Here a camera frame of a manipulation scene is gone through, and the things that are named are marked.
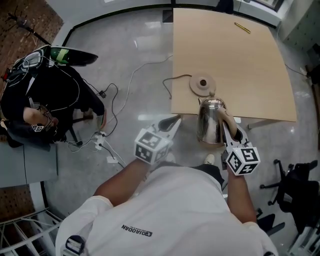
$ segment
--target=gray floor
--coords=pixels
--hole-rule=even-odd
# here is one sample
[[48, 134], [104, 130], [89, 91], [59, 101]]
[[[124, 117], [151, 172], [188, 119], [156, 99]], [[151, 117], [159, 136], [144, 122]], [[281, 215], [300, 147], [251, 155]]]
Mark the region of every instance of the gray floor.
[[[99, 91], [110, 83], [119, 88], [114, 111], [117, 113], [127, 95], [132, 72], [145, 62], [160, 62], [173, 54], [173, 25], [163, 24], [160, 9], [143, 10], [111, 16], [77, 28], [68, 40], [67, 46], [95, 53], [97, 61], [86, 67], [77, 68], [80, 74]], [[283, 59], [289, 67], [299, 70], [308, 63], [308, 58], [278, 43]], [[132, 79], [128, 101], [118, 115], [118, 126], [108, 137], [108, 142], [129, 163], [134, 159], [134, 139], [141, 128], [151, 123], [139, 120], [141, 115], [169, 114], [171, 103], [162, 80], [172, 76], [172, 58], [160, 64], [147, 64], [137, 71]], [[279, 171], [273, 165], [275, 158], [289, 163], [304, 163], [319, 159], [317, 149], [317, 118], [311, 87], [304, 78], [288, 69], [297, 111], [297, 123], [278, 122], [247, 132], [249, 139], [258, 148], [261, 164], [258, 170], [246, 180], [255, 208], [265, 214], [275, 213], [275, 224], [285, 222], [285, 229], [274, 234], [272, 240], [283, 252], [297, 234], [291, 214], [283, 213], [277, 205], [268, 206], [268, 200], [275, 189], [260, 190], [260, 184], [279, 180]], [[108, 109], [108, 120], [112, 117], [111, 100], [116, 89], [110, 86], [107, 98], [103, 100]], [[195, 115], [185, 115], [174, 139], [173, 153], [177, 163], [196, 166], [203, 162], [208, 151], [196, 139]], [[243, 127], [256, 120], [242, 118]], [[107, 125], [110, 132], [113, 120]], [[79, 123], [75, 130], [82, 139], [88, 139], [95, 130], [95, 123]], [[120, 171], [119, 165], [107, 163], [109, 153], [105, 150], [92, 152], [90, 142], [79, 152], [72, 153], [66, 143], [58, 145], [58, 179], [45, 182], [49, 204], [63, 215], [68, 215], [90, 197], [98, 185]], [[216, 165], [221, 150], [214, 152]], [[319, 179], [319, 168], [311, 172], [313, 180]]]

